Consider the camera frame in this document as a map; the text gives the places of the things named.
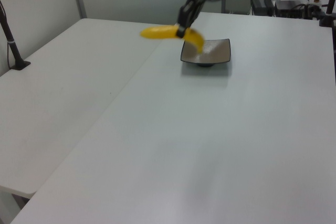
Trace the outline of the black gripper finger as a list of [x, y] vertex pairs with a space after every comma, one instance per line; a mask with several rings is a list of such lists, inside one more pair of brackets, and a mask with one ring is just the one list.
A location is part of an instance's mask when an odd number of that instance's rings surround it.
[[185, 36], [186, 30], [190, 28], [193, 23], [195, 13], [195, 1], [187, 0], [186, 3], [180, 8], [177, 24], [178, 29], [176, 35], [179, 38], [183, 38]]
[[206, 0], [190, 0], [189, 1], [189, 15], [187, 21], [187, 27], [191, 27], [191, 25], [195, 22], [196, 18], [199, 16]]

